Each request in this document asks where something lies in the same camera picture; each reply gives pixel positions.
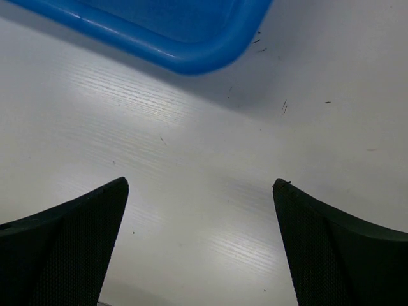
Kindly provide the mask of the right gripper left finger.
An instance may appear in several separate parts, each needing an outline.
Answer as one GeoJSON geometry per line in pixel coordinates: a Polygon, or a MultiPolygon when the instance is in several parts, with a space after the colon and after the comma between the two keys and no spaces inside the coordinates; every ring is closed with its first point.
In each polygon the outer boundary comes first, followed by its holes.
{"type": "Polygon", "coordinates": [[[1,225],[1,305],[97,305],[129,194],[119,177],[1,225]]]}

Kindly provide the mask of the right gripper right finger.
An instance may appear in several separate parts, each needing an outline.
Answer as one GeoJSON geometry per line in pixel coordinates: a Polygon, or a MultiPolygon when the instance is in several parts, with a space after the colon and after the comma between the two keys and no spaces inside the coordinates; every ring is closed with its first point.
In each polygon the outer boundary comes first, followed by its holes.
{"type": "Polygon", "coordinates": [[[407,234],[277,179],[273,202],[299,305],[407,305],[407,234]]]}

